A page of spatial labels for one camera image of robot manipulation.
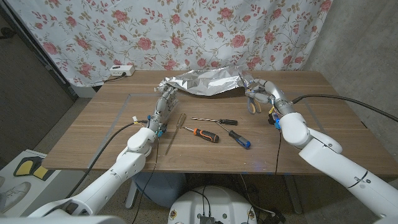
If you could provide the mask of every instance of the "orange screwdriver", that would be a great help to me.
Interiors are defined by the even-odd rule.
[[[219,137],[215,133],[211,133],[209,131],[204,131],[204,130],[201,130],[201,129],[198,129],[198,128],[195,128],[195,129],[190,129],[190,128],[187,128],[187,127],[183,127],[183,128],[185,128],[188,131],[193,132],[193,135],[199,136],[199,137],[201,137],[203,139],[206,139],[207,141],[218,143]]]

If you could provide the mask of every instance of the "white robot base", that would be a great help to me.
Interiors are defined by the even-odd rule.
[[[199,187],[178,198],[170,209],[167,223],[214,222],[256,224],[257,219],[251,204],[240,194],[225,187],[206,186],[204,193],[203,187]]]

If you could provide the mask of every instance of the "floral curtain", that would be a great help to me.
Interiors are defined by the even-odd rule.
[[[299,70],[331,0],[8,0],[76,86],[112,65],[191,70],[246,64]]]

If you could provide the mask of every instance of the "screwdriver handle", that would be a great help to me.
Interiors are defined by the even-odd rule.
[[[230,119],[220,119],[218,120],[221,124],[238,125],[238,121]]]
[[[195,128],[193,130],[193,134],[196,136],[199,136],[203,139],[206,139],[207,141],[215,142],[218,143],[219,137],[215,133],[211,133],[209,131],[204,131],[198,128]]]
[[[234,131],[229,131],[228,133],[229,136],[234,138],[241,146],[243,146],[245,149],[248,149],[250,147],[250,142],[245,139],[244,137],[236,134]]]

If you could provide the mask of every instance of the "blue screwdriver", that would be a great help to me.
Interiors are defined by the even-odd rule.
[[[236,134],[234,131],[232,130],[228,130],[226,128],[224,128],[225,131],[228,132],[228,135],[231,136],[232,138],[234,138],[241,146],[243,146],[245,149],[249,149],[250,147],[250,142],[245,139],[244,137]]]

